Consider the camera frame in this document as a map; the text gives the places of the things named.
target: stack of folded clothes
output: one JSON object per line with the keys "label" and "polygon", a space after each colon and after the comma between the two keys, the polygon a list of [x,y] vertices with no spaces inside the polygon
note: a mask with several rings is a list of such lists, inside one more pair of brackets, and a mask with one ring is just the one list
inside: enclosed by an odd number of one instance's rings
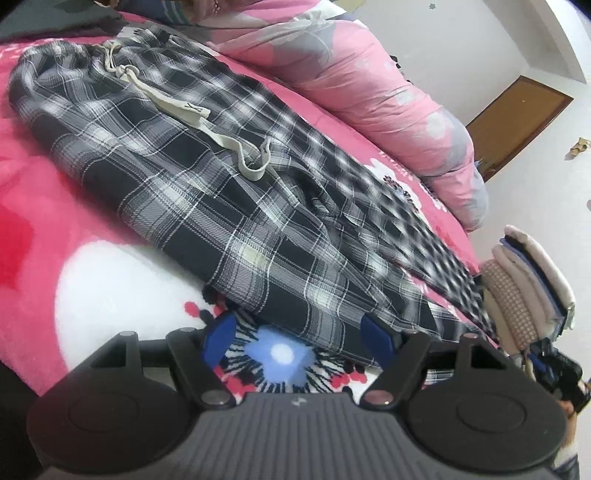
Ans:
{"label": "stack of folded clothes", "polygon": [[492,255],[480,265],[484,304],[508,354],[573,329],[573,290],[535,239],[508,225]]}

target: wooden door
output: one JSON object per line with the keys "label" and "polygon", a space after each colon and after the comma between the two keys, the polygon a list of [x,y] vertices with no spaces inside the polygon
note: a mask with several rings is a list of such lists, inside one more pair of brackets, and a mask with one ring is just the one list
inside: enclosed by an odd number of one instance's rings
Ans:
{"label": "wooden door", "polygon": [[484,180],[507,165],[572,101],[558,90],[519,77],[467,126]]}

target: pink blanket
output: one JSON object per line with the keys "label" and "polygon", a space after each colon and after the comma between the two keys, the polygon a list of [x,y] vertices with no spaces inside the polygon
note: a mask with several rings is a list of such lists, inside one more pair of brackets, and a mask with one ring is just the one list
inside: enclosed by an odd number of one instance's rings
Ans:
{"label": "pink blanket", "polygon": [[[18,56],[30,44],[0,46],[0,85],[7,85]],[[265,83],[381,180],[401,186],[425,222],[476,271],[462,227],[414,175],[309,100],[218,58]],[[15,119],[6,92],[0,100],[0,142],[0,360],[34,390],[47,390],[119,331],[162,338],[182,326],[203,327],[203,319],[221,311],[222,306],[206,301],[199,280],[113,223],[58,171]]]}

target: white drawstring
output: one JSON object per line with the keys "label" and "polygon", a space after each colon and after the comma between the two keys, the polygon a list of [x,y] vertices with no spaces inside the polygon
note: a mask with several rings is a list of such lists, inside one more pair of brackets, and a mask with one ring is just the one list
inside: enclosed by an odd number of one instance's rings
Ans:
{"label": "white drawstring", "polygon": [[160,90],[145,84],[137,77],[139,75],[139,69],[134,65],[120,65],[116,67],[113,60],[113,53],[121,44],[112,40],[105,44],[108,47],[105,45],[99,45],[99,47],[102,47],[105,51],[105,69],[107,72],[114,73],[121,80],[132,83],[144,92],[160,109],[175,116],[188,126],[205,133],[220,147],[236,152],[238,154],[238,170],[245,178],[251,181],[257,181],[262,178],[267,165],[271,161],[271,152],[269,150],[270,138],[266,138],[261,145],[262,166],[256,170],[249,168],[244,159],[242,143],[227,135],[217,134],[207,126],[210,123],[206,120],[210,114],[207,108],[174,99],[165,95]]}

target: plaid pants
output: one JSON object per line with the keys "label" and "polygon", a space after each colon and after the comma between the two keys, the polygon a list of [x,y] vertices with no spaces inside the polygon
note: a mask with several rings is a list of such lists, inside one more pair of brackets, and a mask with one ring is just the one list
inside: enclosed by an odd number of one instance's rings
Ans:
{"label": "plaid pants", "polygon": [[111,47],[28,49],[9,100],[55,163],[149,243],[260,319],[360,362],[372,360],[365,313],[443,340],[496,338],[471,275],[410,205],[263,85],[158,27]]}

